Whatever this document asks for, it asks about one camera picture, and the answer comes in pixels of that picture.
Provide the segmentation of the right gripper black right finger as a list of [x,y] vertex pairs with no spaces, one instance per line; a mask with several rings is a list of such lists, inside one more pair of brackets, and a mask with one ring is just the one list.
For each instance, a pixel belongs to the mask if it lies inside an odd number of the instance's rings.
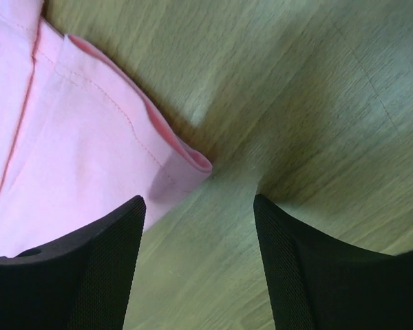
[[277,329],[413,329],[413,250],[365,250],[253,202]]

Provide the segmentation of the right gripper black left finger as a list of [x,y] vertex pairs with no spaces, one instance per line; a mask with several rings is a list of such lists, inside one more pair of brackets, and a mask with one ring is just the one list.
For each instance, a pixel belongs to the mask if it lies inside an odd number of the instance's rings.
[[0,329],[122,329],[145,212],[135,196],[59,239],[0,257]]

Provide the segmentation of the light pink t shirt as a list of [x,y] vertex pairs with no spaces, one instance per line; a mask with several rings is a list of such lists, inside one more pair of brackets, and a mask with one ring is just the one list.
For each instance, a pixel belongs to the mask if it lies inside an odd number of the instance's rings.
[[53,241],[139,195],[145,229],[210,174],[148,97],[41,1],[0,1],[0,257]]

